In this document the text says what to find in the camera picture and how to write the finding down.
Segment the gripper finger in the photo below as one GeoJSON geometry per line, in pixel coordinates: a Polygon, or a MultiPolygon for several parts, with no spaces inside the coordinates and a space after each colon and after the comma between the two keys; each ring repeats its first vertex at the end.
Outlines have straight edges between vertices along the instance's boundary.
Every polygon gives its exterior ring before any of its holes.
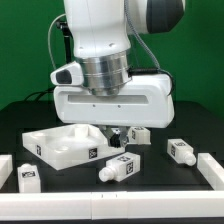
{"type": "Polygon", "coordinates": [[[100,127],[101,132],[103,133],[103,135],[106,137],[107,141],[108,141],[108,145],[110,147],[115,147],[118,148],[120,146],[120,140],[119,134],[116,134],[111,127],[109,126],[101,126],[100,127]]]}
{"type": "Polygon", "coordinates": [[[129,132],[129,127],[120,127],[120,145],[122,147],[125,147],[129,143],[129,137],[128,137],[128,132],[129,132]]]}

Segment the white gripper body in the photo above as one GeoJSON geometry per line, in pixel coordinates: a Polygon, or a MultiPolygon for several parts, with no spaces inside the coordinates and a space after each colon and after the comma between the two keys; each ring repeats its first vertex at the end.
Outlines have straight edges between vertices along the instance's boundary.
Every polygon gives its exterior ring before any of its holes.
{"type": "Polygon", "coordinates": [[[75,86],[54,90],[57,115],[64,123],[165,128],[174,118],[166,75],[134,76],[115,96],[94,96],[75,86]]]}

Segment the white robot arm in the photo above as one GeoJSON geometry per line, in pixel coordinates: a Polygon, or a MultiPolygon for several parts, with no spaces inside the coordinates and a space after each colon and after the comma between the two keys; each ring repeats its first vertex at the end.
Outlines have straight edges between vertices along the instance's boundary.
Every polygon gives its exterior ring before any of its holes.
{"type": "Polygon", "coordinates": [[[128,36],[170,31],[185,0],[64,0],[64,7],[75,60],[51,73],[60,120],[97,125],[114,147],[132,126],[167,127],[173,78],[159,65],[132,68],[128,36]]]}

